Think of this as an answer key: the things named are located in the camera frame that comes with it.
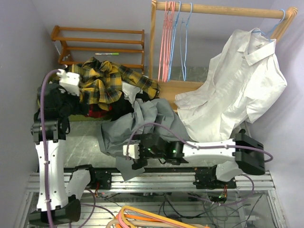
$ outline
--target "white dress shirt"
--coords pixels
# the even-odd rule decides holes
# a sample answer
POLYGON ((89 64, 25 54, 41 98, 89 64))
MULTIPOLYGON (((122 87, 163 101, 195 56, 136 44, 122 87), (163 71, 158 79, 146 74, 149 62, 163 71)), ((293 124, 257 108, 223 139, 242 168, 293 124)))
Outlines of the white dress shirt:
POLYGON ((198 142, 226 140, 244 120, 253 123, 287 86, 271 42, 252 31, 235 30, 221 54, 212 58, 207 81, 175 96, 189 136, 198 142))

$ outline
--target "green pen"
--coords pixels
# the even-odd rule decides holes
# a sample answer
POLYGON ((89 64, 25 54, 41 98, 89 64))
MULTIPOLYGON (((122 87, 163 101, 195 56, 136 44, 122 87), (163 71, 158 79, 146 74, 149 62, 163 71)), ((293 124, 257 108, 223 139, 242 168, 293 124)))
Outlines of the green pen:
POLYGON ((114 53, 95 53, 95 55, 97 55, 97 56, 118 56, 119 53, 118 52, 114 52, 114 53))

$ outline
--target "wooden rung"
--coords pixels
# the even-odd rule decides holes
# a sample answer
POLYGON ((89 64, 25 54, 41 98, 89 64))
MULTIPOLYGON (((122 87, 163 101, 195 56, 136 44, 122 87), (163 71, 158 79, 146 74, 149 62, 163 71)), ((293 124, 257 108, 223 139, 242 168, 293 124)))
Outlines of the wooden rung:
MULTIPOLYGON (((80 62, 80 61, 61 61, 60 64, 64 65, 72 65, 72 64, 82 64, 84 62, 80 62)), ((133 69, 143 69, 143 65, 141 64, 121 64, 127 68, 133 68, 133 69)))
POLYGON ((77 37, 55 37, 54 40, 60 41, 79 41, 113 44, 142 44, 141 40, 123 40, 123 39, 96 39, 96 38, 77 38, 77 37))
MULTIPOLYGON (((165 10, 166 2, 157 2, 157 10, 165 10)), ((179 11, 179 4, 175 4, 175 11, 179 11)), ((181 12, 190 12, 191 5, 189 3, 182 3, 180 7, 181 12)), ((281 10, 273 9, 251 9, 251 8, 239 8, 239 7, 227 7, 227 6, 210 6, 193 4, 193 13, 207 13, 207 14, 219 14, 219 15, 231 15, 231 16, 243 16, 254 18, 283 18, 284 13, 281 10)))
POLYGON ((59 30, 65 31, 83 31, 83 32, 108 32, 108 33, 129 33, 142 34, 143 31, 138 30, 117 30, 117 29, 98 29, 98 28, 73 28, 73 27, 59 27, 59 30))
POLYGON ((142 53, 143 50, 132 49, 116 49, 116 48, 98 48, 98 47, 67 47, 67 50, 73 51, 107 51, 107 52, 123 52, 123 53, 142 53))

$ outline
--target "pink hanger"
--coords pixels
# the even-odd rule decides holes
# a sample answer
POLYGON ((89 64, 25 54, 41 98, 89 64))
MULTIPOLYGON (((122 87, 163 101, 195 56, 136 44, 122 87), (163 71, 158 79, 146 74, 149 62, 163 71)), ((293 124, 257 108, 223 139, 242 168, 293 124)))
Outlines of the pink hanger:
POLYGON ((160 64, 159 64, 159 67, 158 67, 158 81, 160 80, 160 76, 161 76, 161 64, 162 64, 162 46, 163 46, 163 38, 164 38, 164 33, 165 33, 165 30, 166 30, 166 19, 167 19, 167 1, 166 1, 166 6, 165 6, 165 18, 163 20, 163 27, 162 27, 162 36, 161 36, 161 53, 160 53, 160 64))
POLYGON ((166 50, 166 59, 165 59, 165 74, 163 75, 163 81, 168 81, 168 73, 169 73, 169 60, 170 60, 170 54, 171 54, 171 38, 172 38, 172 29, 173 29, 173 18, 174 18, 174 12, 175 12, 175 2, 172 1, 172 9, 171 14, 167 23, 167 29, 168 29, 168 37, 167 37, 167 50, 166 50))

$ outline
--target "shirt collar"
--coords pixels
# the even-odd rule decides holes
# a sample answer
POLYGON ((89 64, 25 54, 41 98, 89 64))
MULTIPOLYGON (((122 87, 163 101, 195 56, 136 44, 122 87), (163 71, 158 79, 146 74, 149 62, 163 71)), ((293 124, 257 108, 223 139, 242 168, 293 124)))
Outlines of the shirt collar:
POLYGON ((241 40, 241 46, 237 50, 238 52, 244 52, 244 58, 246 59, 247 63, 250 66, 270 55, 273 55, 275 53, 275 48, 276 48, 276 39, 272 39, 271 42, 269 43, 269 40, 263 37, 260 33, 254 33, 254 34, 252 33, 256 29, 257 28, 251 30, 244 36, 244 38, 241 40), (247 54, 249 43, 253 38, 252 35, 256 35, 255 37, 261 41, 261 45, 263 45, 263 43, 267 43, 267 44, 262 46, 260 49, 250 54, 247 54))

